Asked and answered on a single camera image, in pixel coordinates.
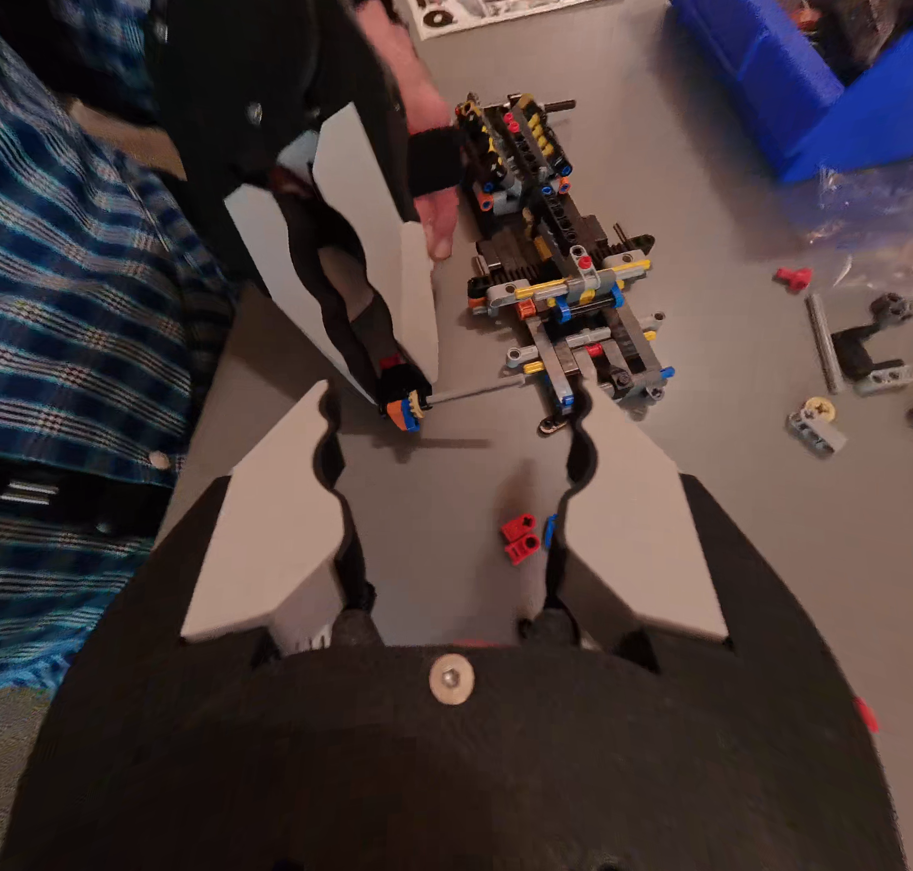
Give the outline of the person's plaid shirt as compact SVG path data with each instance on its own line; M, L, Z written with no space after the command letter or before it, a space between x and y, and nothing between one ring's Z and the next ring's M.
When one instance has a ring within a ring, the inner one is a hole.
M1 682L55 692L143 565L233 323L164 175L150 0L2 0Z

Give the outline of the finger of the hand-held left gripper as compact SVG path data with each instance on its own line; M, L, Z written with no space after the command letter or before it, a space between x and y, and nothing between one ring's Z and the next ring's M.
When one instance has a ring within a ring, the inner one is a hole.
M355 329L376 294L359 261L296 234L272 192L245 184L224 205L273 303L376 406L377 370Z
M398 211L353 102L323 123L312 177L355 231L367 281L390 314L394 339L423 378L436 383L439 339L426 234Z

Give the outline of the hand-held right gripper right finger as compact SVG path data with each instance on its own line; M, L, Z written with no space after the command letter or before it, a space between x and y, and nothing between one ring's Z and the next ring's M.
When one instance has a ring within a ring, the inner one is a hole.
M728 626L678 466L582 377L546 565L546 600L597 647L661 630L722 644Z

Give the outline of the large lego chassis assembly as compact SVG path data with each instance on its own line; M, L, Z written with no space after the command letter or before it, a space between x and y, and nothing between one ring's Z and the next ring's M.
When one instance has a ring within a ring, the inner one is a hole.
M652 270L655 238L629 236L621 225L610 236L571 195L573 164L552 117L576 104L519 92L486 104L468 92L454 110L465 151L461 187L480 236L467 307L478 317L511 317L527 335L505 366L542 382L552 411L540 436L571 419L583 362L615 401L659 402L676 375L655 349L665 313L639 317L628 299Z

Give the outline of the person's left hand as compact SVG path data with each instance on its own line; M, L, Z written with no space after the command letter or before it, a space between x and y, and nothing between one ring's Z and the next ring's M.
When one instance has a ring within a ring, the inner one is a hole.
M417 55L405 28L390 19L379 0L357 8L359 25L377 54L393 73L403 100L411 134L448 127L450 111L427 67ZM458 190L451 187L415 199L427 239L430 258L441 262L451 256L458 221Z

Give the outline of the clear plastic bag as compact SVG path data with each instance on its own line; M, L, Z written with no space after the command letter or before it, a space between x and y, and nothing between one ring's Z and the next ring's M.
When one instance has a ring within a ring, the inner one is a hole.
M847 172L822 168L776 194L814 290L911 295L911 159Z

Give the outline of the blue plastic bin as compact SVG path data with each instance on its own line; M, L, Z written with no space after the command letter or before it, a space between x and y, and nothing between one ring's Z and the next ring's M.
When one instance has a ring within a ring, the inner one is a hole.
M670 0L783 183L912 156L912 33L845 87L776 0Z

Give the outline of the small black lego subassembly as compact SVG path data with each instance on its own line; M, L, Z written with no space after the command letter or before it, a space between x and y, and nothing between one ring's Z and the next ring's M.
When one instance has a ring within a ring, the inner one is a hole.
M426 418L428 412L435 407L453 401L462 401L499 391L517 389L525 386L527 381L528 376L520 373L519 375L499 378L490 384L470 389L432 391L431 384L428 383L427 378L421 374L417 366L412 362L407 362L401 355L397 354L381 360L380 376L376 383L377 404L382 417L396 426L388 418L385 406L393 401L408 399L413 405L416 417L421 418L421 429L422 421Z

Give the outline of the black lego bracket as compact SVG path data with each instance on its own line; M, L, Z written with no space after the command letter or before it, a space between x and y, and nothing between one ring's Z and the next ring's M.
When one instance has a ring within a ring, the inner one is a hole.
M860 397L868 398L907 389L912 385L911 365L900 359L875 362L866 342L878 332L898 327L912 318L911 299L886 293L870 304L871 321L833 333L831 340L840 371Z

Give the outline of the long grey lego axle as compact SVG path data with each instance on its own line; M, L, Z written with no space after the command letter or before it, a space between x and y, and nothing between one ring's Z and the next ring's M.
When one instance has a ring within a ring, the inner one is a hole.
M824 301L816 292L811 292L805 296L805 307L828 392L838 395L845 390L846 383L828 326Z

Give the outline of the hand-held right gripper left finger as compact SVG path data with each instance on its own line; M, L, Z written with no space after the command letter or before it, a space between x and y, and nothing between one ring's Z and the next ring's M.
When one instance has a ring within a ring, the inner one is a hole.
M328 648L344 611L370 612L374 589L336 488L345 460L327 380L233 468L181 637L189 644L263 629L280 655Z

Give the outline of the grey connector with tan gear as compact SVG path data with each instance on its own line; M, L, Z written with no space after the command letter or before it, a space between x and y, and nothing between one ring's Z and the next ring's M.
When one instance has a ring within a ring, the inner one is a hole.
M813 396L786 418L786 429L811 453L828 458L841 452L847 438L835 424L836 408L826 397Z

